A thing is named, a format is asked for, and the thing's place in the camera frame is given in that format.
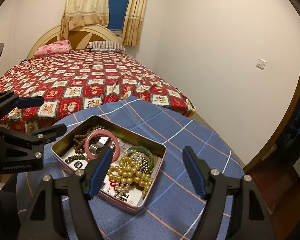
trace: pink bangle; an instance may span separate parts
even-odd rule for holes
[[[92,132],[91,134],[89,134],[89,136],[86,138],[86,140],[84,142],[84,150],[85,150],[88,158],[90,160],[96,159],[96,157],[93,156],[92,153],[90,152],[90,147],[89,147],[89,142],[96,135],[105,135],[105,136],[108,136],[109,138],[111,138],[113,140],[113,142],[115,144],[115,152],[113,153],[112,162],[116,161],[118,159],[119,155],[120,155],[120,145],[119,145],[119,142],[118,142],[117,138],[112,133],[110,133],[107,130],[103,130],[103,129],[95,130],[94,132]]]

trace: blue plaid tablecloth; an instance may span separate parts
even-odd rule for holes
[[[105,239],[144,240],[191,239],[205,202],[196,195],[185,166],[182,149],[190,145],[198,157],[226,176],[241,178],[244,173],[236,156],[213,131],[194,120],[136,97],[88,108],[72,114],[64,123],[68,132],[92,115],[99,115],[167,147],[162,168],[149,193],[145,208],[128,214],[95,197],[90,201],[94,218]],[[51,144],[44,149],[44,169],[18,175],[17,202],[20,221],[42,177],[66,176],[52,155]],[[63,197],[64,213],[70,239],[77,239],[68,197]],[[225,239],[231,214],[232,196],[227,197],[218,240]]]

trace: light switch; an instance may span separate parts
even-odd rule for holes
[[[264,59],[259,58],[257,61],[257,67],[263,70],[265,68],[265,65],[266,61]]]

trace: white wall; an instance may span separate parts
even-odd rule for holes
[[[168,0],[148,0],[139,47],[127,46],[128,53],[149,69],[154,69],[155,54],[160,40],[161,29]]]
[[[66,0],[5,0],[0,7],[0,77],[27,58],[32,46],[61,22]]]
[[[300,17],[288,0],[169,0],[154,71],[247,164],[282,120],[300,74]],[[257,59],[266,60],[264,70]]]

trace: red checkered bedspread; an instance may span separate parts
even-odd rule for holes
[[[114,52],[73,50],[69,54],[32,58],[0,78],[0,92],[42,96],[41,107],[15,108],[1,125],[30,133],[93,106],[131,95],[189,116],[193,107],[176,88],[131,57]]]

